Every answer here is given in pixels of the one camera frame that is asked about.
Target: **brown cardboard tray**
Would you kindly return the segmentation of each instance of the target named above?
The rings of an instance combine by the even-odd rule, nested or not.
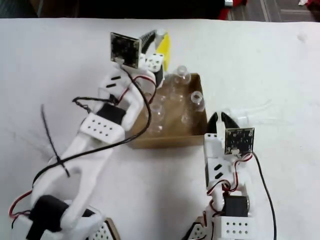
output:
[[[191,82],[183,85],[179,89],[186,96],[183,102],[168,99],[164,102],[164,124],[160,135],[153,136],[149,132],[145,132],[140,137],[130,143],[132,148],[136,149],[157,149],[157,148],[175,148],[203,145],[204,134],[207,129],[207,114],[203,112],[190,112],[192,119],[197,124],[185,125],[181,122],[181,117],[188,109],[186,104],[189,102],[189,96],[194,91],[202,91],[200,76],[197,73],[191,74]],[[166,87],[158,89],[157,94],[170,92]],[[147,122],[145,109],[141,111],[137,121],[132,127],[132,134],[138,133]]]

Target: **black cable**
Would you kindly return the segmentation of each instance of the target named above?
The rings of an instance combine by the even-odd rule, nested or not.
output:
[[[138,86],[138,84],[133,80],[132,76],[130,75],[130,73],[125,70],[122,66],[120,66],[120,68],[128,75],[128,77],[130,78],[132,84],[138,89],[138,91],[140,92],[142,98],[143,98],[143,101],[144,101],[144,104],[146,105],[146,109],[148,111],[148,120],[147,120],[147,123],[145,125],[145,127],[139,131],[137,134],[135,135],[132,135],[122,141],[119,141],[119,142],[116,142],[116,143],[113,143],[113,144],[110,144],[108,146],[104,146],[104,147],[100,147],[100,148],[97,148],[97,149],[93,149],[93,150],[89,150],[89,151],[85,151],[85,152],[81,152],[81,153],[78,153],[78,154],[75,154],[75,155],[72,155],[72,156],[69,156],[65,159],[62,159],[60,162],[56,162],[52,165],[49,165],[49,166],[46,166],[45,168],[43,168],[41,171],[39,171],[36,176],[34,177],[33,179],[33,183],[32,183],[32,187],[34,186],[34,183],[36,182],[36,180],[43,174],[45,173],[46,171],[48,171],[49,169],[52,169],[60,164],[63,164],[67,161],[70,161],[72,159],[75,159],[75,158],[79,158],[81,156],[84,156],[84,155],[88,155],[88,154],[93,154],[93,153],[96,153],[96,152],[99,152],[99,151],[103,151],[103,150],[107,150],[107,149],[111,149],[111,148],[114,148],[114,147],[117,147],[119,145],[122,145],[122,144],[126,144],[126,143],[129,143],[131,142],[132,140],[138,138],[139,136],[141,136],[147,129],[148,127],[150,126],[150,123],[151,123],[151,110],[150,110],[150,105],[148,103],[148,100],[146,98],[146,96],[144,95],[144,93],[142,92],[142,90],[140,89],[140,87]]]
[[[277,240],[277,222],[276,222],[276,214],[275,214],[274,205],[272,203],[271,196],[270,196],[269,190],[267,188],[265,178],[264,178],[264,176],[262,174],[262,169],[261,169],[261,165],[260,165],[258,156],[256,155],[256,153],[254,151],[252,152],[252,154],[253,154],[253,156],[254,156],[254,158],[256,160],[256,164],[258,165],[260,177],[261,177],[261,180],[262,180],[262,183],[263,183],[263,186],[264,186],[266,195],[267,195],[267,197],[269,199],[269,203],[270,203],[270,207],[271,207],[272,219],[273,219],[273,240]]]
[[[25,211],[17,212],[16,214],[19,214],[19,215],[16,216],[16,217],[13,219],[13,221],[12,221],[12,223],[11,223],[11,229],[14,229],[15,221],[18,219],[18,217],[19,217],[20,215],[28,216],[28,215],[30,214],[30,212],[31,212],[30,210],[25,210]]]
[[[52,150],[54,152],[54,155],[56,157],[56,161],[57,161],[57,163],[59,165],[61,165],[64,168],[66,175],[68,176],[68,178],[70,178],[70,173],[69,173],[68,169],[66,168],[66,166],[64,165],[64,163],[61,162],[61,159],[60,159],[60,157],[59,157],[59,155],[58,155],[58,153],[56,151],[54,142],[51,139],[49,128],[48,128],[48,124],[47,124],[47,121],[46,121],[46,116],[45,116],[45,108],[44,108],[43,104],[41,105],[41,118],[42,118],[42,122],[43,122],[43,125],[44,125],[44,128],[45,128],[46,135],[47,135],[47,137],[49,139],[50,145],[51,145]]]
[[[88,114],[92,112],[92,110],[90,109],[90,107],[86,104],[82,104],[79,102],[79,100],[86,100],[86,101],[99,101],[99,102],[104,102],[104,103],[111,103],[116,105],[117,102],[115,101],[115,99],[104,99],[104,98],[96,98],[96,97],[88,97],[88,96],[77,96],[76,98],[74,98],[72,100],[73,103],[77,104],[79,107],[85,109]]]

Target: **robotic arm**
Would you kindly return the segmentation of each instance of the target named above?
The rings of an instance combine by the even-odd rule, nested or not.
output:
[[[239,128],[224,112],[223,140],[217,134],[218,114],[204,135],[204,161],[209,205],[183,240],[250,240],[255,238],[255,201],[246,162],[253,155],[254,128]]]
[[[157,51],[146,58],[145,53],[156,38]],[[111,231],[104,226],[106,216],[89,207],[89,201],[97,179],[114,151],[112,146],[127,143],[143,133],[125,139],[125,132],[134,125],[144,103],[148,104],[144,94],[150,94],[149,101],[152,101],[156,89],[162,85],[169,48],[169,36],[163,31],[161,35],[152,31],[137,39],[111,33],[111,60],[116,63],[98,88],[99,99],[110,101],[100,101],[90,110],[77,102],[86,98],[75,100],[89,114],[61,156],[63,167],[62,163],[51,161],[51,167],[38,174],[31,192],[30,215],[19,214],[15,218],[13,239],[85,240],[99,228],[104,228],[104,233]],[[66,174],[66,169],[71,175],[81,175],[73,201],[53,196],[59,189],[57,180]],[[109,239],[116,239],[116,236],[111,234]]]

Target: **white table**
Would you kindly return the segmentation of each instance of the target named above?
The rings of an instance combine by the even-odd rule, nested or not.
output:
[[[109,32],[138,37],[155,28],[169,30],[169,70],[184,64],[200,74],[209,116],[272,100],[270,114],[281,112],[280,120],[255,126],[254,149],[273,199],[278,239],[318,239],[320,24],[64,18],[0,19],[1,239],[10,235],[9,205],[31,188],[52,154],[40,104],[62,153],[86,115],[71,100],[95,96],[110,69]],[[258,239],[270,240],[269,202],[256,163],[248,165]],[[64,195],[75,192],[75,182]],[[92,205],[108,213],[124,240],[177,240],[209,200],[202,147],[121,146]],[[27,207],[28,201],[20,205]]]

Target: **small glass vial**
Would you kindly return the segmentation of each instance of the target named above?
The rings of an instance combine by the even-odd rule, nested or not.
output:
[[[170,99],[183,102],[185,99],[185,85],[188,85],[191,81],[191,74],[184,65],[180,65],[172,74],[172,93],[170,94]]]
[[[163,102],[159,99],[154,99],[150,104],[151,123],[147,132],[152,136],[159,136],[164,129],[165,108]],[[148,111],[145,111],[145,116],[148,117]]]
[[[198,124],[198,118],[195,117],[195,112],[201,113],[204,110],[205,110],[204,96],[200,91],[194,91],[190,95],[190,99],[182,114],[181,122],[187,126],[193,126]]]

